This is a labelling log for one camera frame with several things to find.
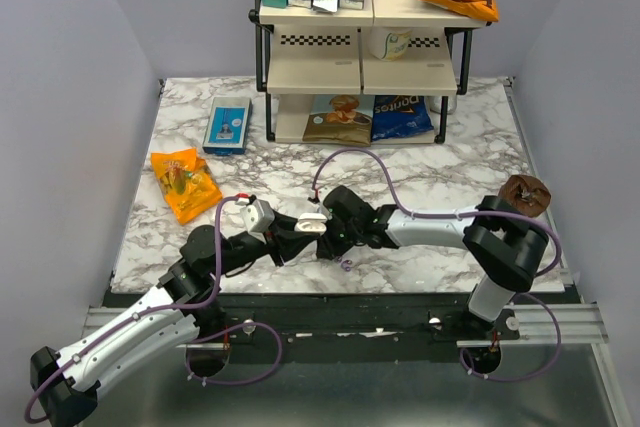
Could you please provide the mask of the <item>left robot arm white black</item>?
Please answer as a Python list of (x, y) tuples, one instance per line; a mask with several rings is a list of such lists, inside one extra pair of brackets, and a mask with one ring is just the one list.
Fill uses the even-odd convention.
[(216, 304), (222, 276), (263, 257), (281, 266), (326, 231), (323, 214), (294, 218), (258, 200), (243, 207), (241, 215), (245, 229), (230, 238), (218, 223), (194, 229), (158, 284), (107, 324), (59, 350), (43, 347), (34, 353), (34, 394), (25, 408), (26, 422), (37, 423), (32, 409), (40, 405), (43, 421), (76, 426), (137, 364), (181, 343), (224, 335), (224, 316)]

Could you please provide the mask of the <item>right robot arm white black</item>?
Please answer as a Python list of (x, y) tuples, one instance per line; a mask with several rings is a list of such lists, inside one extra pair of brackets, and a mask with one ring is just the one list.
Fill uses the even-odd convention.
[(530, 291), (550, 240), (540, 223), (497, 196), (461, 210), (410, 211), (397, 203), (374, 208), (339, 186), (322, 207), (328, 220), (316, 248), (321, 259), (333, 260), (356, 246), (435, 246), (469, 252), (484, 271), (459, 317), (462, 331), (474, 339), (494, 330), (515, 295)]

